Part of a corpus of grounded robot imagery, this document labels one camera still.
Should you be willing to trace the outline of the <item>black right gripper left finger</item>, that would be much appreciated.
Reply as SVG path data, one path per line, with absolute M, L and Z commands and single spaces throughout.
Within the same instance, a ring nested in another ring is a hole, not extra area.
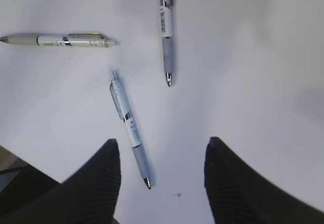
M 1 191 L 1 223 L 112 223 L 121 185 L 115 139 L 59 183 L 28 165 Z

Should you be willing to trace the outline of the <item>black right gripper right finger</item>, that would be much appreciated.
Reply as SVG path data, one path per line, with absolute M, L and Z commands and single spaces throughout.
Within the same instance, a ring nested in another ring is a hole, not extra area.
M 205 188 L 215 223 L 323 223 L 323 212 L 283 191 L 211 137 Z

